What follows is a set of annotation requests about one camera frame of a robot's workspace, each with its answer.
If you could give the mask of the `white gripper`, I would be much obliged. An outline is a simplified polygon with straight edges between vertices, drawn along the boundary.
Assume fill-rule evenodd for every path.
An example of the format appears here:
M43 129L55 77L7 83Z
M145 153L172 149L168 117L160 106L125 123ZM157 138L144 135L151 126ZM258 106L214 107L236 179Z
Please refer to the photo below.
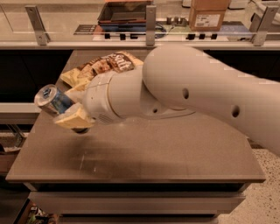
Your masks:
M65 129L86 129L95 122L104 125L122 122L109 101L109 83L114 75L114 72L101 73L90 83L86 80L67 90L65 94L77 103L54 118L54 123Z

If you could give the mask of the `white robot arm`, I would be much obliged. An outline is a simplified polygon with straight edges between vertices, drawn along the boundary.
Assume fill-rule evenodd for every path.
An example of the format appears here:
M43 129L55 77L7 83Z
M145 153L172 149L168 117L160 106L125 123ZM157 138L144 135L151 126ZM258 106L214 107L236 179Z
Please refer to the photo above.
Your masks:
M280 83L243 73L190 46L162 45L133 70L95 76L81 104L102 124L197 111L280 154Z

